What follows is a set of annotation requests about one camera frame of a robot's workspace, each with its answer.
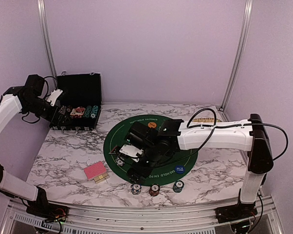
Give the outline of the blue tan 10 chip stack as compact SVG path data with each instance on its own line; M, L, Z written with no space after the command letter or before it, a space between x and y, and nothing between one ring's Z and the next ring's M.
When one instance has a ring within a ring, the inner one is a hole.
M131 193L138 195L141 192L142 186L140 184L131 184Z

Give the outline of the blue tan chips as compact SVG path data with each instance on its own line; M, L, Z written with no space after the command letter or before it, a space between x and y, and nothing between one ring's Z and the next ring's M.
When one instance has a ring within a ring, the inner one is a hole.
M117 157L117 158L116 158L116 164L117 164L118 166L120 166L120 167L123 167L124 164L125 164L125 160L122 159L121 157Z

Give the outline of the brown 100 chip stack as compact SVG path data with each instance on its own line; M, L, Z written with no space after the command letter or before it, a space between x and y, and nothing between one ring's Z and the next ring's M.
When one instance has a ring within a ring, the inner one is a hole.
M149 189L149 194L151 196L157 196L160 193L160 186L158 184L152 184Z

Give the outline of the blue small blind button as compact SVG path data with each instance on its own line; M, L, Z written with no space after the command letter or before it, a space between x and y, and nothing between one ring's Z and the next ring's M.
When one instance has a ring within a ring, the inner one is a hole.
M184 174L185 173L185 167L183 165L177 165L177 166L175 166L174 171L177 174Z

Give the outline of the teal 50 chip stack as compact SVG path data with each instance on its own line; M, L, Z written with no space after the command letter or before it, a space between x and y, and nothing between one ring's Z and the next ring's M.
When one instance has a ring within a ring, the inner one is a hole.
M184 188L184 182L181 180L177 180L173 185L173 191L175 193L180 193Z

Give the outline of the orange big blind button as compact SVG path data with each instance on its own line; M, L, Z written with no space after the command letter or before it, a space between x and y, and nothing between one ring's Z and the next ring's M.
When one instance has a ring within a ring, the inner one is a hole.
M147 125L149 128L156 128L157 127L157 124L155 122L149 122Z

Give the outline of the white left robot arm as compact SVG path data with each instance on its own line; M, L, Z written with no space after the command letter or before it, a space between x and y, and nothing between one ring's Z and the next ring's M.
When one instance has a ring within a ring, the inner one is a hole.
M48 88L47 80L34 74L24 85L9 87L0 97L0 193L23 201L30 214L58 219L65 216L68 207L51 203L46 190L28 183L20 172L29 169L37 155L36 143L30 139L39 138L31 132L34 124L44 119L62 127L72 121L61 111L62 90L44 94Z

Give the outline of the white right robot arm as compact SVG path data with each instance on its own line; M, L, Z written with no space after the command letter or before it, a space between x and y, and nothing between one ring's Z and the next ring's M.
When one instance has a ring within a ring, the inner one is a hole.
M255 207L256 196L264 176L272 169L273 157L270 142L261 118L252 114L238 122L213 122L191 125L182 119L168 119L159 130L140 122L131 126L126 136L127 144L120 153L135 160L128 176L141 183L159 166L162 157L176 152L201 148L236 149L248 154L248 168L238 203L224 207L236 218L243 218Z

